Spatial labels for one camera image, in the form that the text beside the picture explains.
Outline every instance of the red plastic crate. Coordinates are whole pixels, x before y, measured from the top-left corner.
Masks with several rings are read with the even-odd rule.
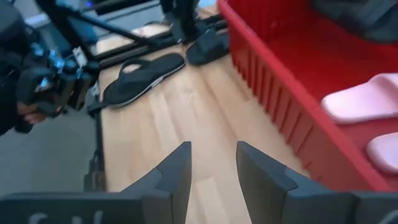
[[[398,71],[398,49],[347,33],[308,0],[219,0],[233,63],[312,178],[336,190],[398,190],[398,176],[366,157],[398,119],[337,126],[320,107],[327,94]]]

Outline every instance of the metal frame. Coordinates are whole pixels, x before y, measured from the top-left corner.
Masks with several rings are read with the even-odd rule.
[[[131,57],[141,57],[158,50],[171,47],[178,44],[178,41],[172,35],[171,31],[163,32],[153,37],[140,37],[132,34],[129,30],[107,24],[94,17],[84,15],[81,11],[73,9],[67,5],[57,4],[56,0],[35,0],[39,7],[48,15],[54,26],[59,29],[64,38],[69,42],[73,49],[81,48],[86,58],[91,61],[97,61],[100,64],[100,70],[113,67],[123,63]],[[93,26],[108,30],[111,33],[121,35],[127,39],[133,40],[131,44],[118,47],[98,55],[94,55],[89,46],[87,46],[77,31],[73,28],[69,18],[87,22]],[[217,24],[222,21],[221,16],[213,16],[204,19],[203,22],[208,26],[215,26],[217,29],[226,28],[226,23]]]

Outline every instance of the metal bar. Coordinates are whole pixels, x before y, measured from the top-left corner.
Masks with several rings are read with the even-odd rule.
[[[91,25],[98,26],[98,27],[100,27],[100,28],[102,28],[104,30],[111,31],[111,32],[113,32],[115,34],[119,34],[119,35],[121,35],[123,37],[127,37],[127,38],[135,40],[135,41],[141,41],[141,42],[143,42],[145,44],[149,44],[149,45],[154,45],[155,44],[154,42],[150,41],[148,38],[139,37],[139,36],[134,35],[134,34],[128,32],[128,31],[122,29],[122,28],[116,27],[115,25],[110,25],[110,24],[107,24],[107,23],[105,23],[103,21],[97,20],[97,19],[95,19],[93,17],[83,15],[79,11],[73,10],[73,9],[71,9],[69,7],[59,6],[59,8],[61,9],[62,12],[64,12],[68,16],[71,16],[71,17],[73,17],[75,19],[78,19],[80,21],[87,22],[87,23],[89,23]]]
[[[160,4],[157,3],[157,4],[150,5],[150,6],[142,7],[140,9],[136,9],[136,10],[133,10],[131,12],[126,12],[126,13],[123,13],[123,14],[120,14],[120,15],[117,15],[117,16],[114,16],[114,17],[111,17],[111,18],[107,18],[104,21],[109,22],[109,21],[112,21],[114,19],[119,19],[119,18],[121,18],[123,16],[129,16],[129,15],[131,15],[133,13],[141,12],[141,11],[144,11],[144,10],[147,10],[147,9],[152,9],[153,7],[157,7],[159,5]]]
[[[144,55],[148,55],[154,53],[158,50],[166,49],[173,45],[177,44],[173,37],[169,37],[168,39],[162,40],[158,46],[149,47],[147,45],[137,46],[135,49],[130,50],[124,54],[118,54],[115,57],[110,57],[105,60],[100,61],[99,67],[101,70],[113,67],[115,65],[119,65],[125,62],[127,59],[133,57],[142,57]]]
[[[91,50],[77,34],[76,30],[70,24],[67,15],[63,13],[61,7],[54,0],[36,0],[36,4],[48,15],[55,27],[61,32],[64,38],[72,48],[80,47],[88,60],[94,60],[95,57]]]
[[[206,22],[208,24],[208,26],[214,25],[217,30],[227,28],[225,20],[221,16],[220,17],[209,17],[207,19],[204,19],[203,21]],[[149,37],[149,39],[153,42],[157,42],[159,40],[167,39],[167,38],[171,38],[171,37],[173,37],[171,31],[166,31],[161,34],[157,34],[153,37]],[[128,45],[123,45],[121,47],[118,47],[118,48],[115,48],[115,49],[112,49],[112,50],[109,50],[109,51],[106,51],[106,52],[96,55],[96,59],[97,59],[97,61],[106,60],[107,58],[114,57],[118,54],[124,54],[130,50],[134,50],[136,47],[142,47],[142,46],[143,46],[142,43],[136,43],[136,42],[128,44]]]

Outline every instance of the wooden floor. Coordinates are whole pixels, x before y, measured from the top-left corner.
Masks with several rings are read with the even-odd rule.
[[[136,32],[152,35],[164,27]],[[98,44],[102,52],[125,40]],[[183,54],[181,45],[156,52]],[[119,66],[103,71],[104,90]],[[188,224],[251,223],[238,182],[238,140],[308,175],[253,97],[229,56],[202,67],[187,65],[131,105],[102,112],[108,190],[119,192],[145,175],[183,141],[192,142],[192,188]]]

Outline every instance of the black flip-flop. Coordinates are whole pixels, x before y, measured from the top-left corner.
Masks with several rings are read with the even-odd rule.
[[[132,72],[125,72],[124,69],[130,65],[140,67]],[[108,106],[126,106],[184,66],[184,58],[175,53],[163,55],[153,61],[138,58],[128,60],[122,65],[119,78],[106,87],[102,102],[89,105],[88,114],[94,116]]]
[[[312,5],[318,12],[363,39],[380,43],[398,40],[395,0],[313,0]]]

